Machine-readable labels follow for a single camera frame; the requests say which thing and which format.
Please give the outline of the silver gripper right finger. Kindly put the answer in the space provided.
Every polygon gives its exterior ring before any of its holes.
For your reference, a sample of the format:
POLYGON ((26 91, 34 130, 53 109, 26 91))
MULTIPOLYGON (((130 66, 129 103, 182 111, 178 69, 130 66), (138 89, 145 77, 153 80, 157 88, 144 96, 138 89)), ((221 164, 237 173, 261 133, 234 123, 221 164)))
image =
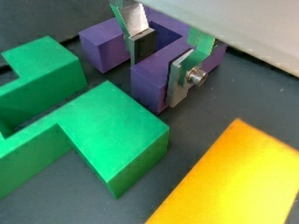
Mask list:
POLYGON ((165 102, 173 108, 188 94, 192 85, 200 86, 208 73, 201 70, 201 62, 210 56, 214 38, 194 28, 189 29, 186 43, 193 46, 170 64, 165 102))

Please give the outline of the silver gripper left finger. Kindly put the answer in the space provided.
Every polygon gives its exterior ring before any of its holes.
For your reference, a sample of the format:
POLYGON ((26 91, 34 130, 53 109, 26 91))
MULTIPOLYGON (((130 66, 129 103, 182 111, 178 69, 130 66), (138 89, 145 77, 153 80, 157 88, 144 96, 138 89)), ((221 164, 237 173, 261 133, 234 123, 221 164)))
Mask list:
POLYGON ((130 64, 134 65, 156 50, 156 30, 149 27, 144 6, 134 0, 108 0, 125 38, 130 64))

